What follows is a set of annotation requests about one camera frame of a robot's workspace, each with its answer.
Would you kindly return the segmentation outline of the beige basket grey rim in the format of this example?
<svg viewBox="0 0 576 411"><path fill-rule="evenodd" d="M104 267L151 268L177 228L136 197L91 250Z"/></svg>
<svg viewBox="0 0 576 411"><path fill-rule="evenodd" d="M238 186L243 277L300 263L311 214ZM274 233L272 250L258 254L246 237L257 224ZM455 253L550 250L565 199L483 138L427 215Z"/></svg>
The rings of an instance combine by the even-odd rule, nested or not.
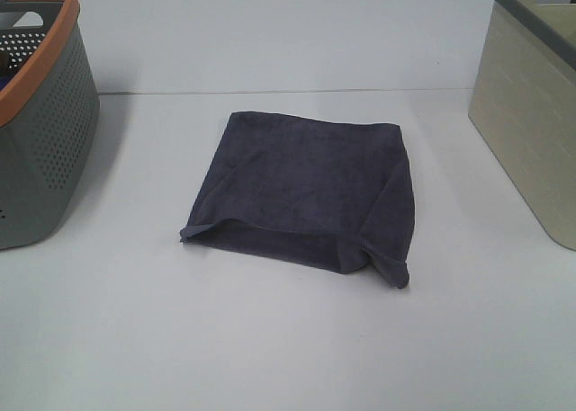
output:
<svg viewBox="0 0 576 411"><path fill-rule="evenodd" d="M546 234L575 247L575 0L493 0L469 118Z"/></svg>

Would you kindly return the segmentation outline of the grey perforated basket orange rim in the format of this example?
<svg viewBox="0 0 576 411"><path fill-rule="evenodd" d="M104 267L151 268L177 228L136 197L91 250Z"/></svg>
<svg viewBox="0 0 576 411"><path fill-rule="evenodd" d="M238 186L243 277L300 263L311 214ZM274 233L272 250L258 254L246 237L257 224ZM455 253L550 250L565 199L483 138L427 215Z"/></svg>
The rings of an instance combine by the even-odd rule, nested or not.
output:
<svg viewBox="0 0 576 411"><path fill-rule="evenodd" d="M100 101L78 27L78 0L1 0L41 22L1 30L11 80L1 89L1 247L59 225L93 144Z"/></svg>

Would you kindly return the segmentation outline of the dark blue-grey towel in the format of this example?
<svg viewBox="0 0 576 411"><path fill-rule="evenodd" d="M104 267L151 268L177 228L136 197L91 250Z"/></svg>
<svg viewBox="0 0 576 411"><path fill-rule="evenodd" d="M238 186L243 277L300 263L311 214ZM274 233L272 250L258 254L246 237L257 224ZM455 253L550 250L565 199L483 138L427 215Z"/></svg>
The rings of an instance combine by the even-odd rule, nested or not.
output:
<svg viewBox="0 0 576 411"><path fill-rule="evenodd" d="M402 289L414 227L399 126L250 111L230 115L180 237L341 274L372 265Z"/></svg>

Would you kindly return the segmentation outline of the dark item inside grey basket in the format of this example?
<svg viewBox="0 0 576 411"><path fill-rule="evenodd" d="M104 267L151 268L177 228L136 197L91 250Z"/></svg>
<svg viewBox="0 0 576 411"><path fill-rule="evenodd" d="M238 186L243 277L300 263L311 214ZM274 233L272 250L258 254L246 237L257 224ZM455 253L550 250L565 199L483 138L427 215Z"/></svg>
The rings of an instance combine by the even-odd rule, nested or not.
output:
<svg viewBox="0 0 576 411"><path fill-rule="evenodd" d="M2 50L0 54L0 89L3 89L11 80L10 62L10 55Z"/></svg>

